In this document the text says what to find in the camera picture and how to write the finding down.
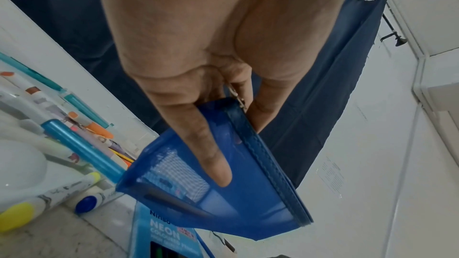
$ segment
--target white round object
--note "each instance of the white round object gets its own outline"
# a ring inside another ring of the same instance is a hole
[[[48,161],[35,147],[0,140],[0,190],[19,190],[38,185],[46,175]]]

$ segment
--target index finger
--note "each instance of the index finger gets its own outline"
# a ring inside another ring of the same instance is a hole
[[[204,171],[219,186],[232,179],[231,168],[210,132],[209,125],[193,104],[156,106],[165,121],[198,159]]]
[[[257,96],[247,110],[247,119],[257,133],[271,122],[297,82],[263,79]]]

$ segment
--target blue marker cap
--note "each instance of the blue marker cap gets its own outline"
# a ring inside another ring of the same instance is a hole
[[[93,195],[83,198],[75,206],[75,214],[83,214],[91,211],[97,204],[97,198]]]

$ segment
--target pencil case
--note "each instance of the pencil case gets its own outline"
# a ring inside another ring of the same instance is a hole
[[[312,223],[312,218],[239,103],[233,98],[199,110],[232,170],[219,187],[179,136],[168,129],[123,174],[128,194],[179,227],[260,240]]]

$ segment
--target blue pouch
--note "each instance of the blue pouch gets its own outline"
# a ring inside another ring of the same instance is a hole
[[[245,117],[226,98],[199,110],[232,170],[219,187],[169,129],[148,145],[124,173],[126,193],[180,227],[200,228],[260,240],[312,223],[312,218],[276,160]]]

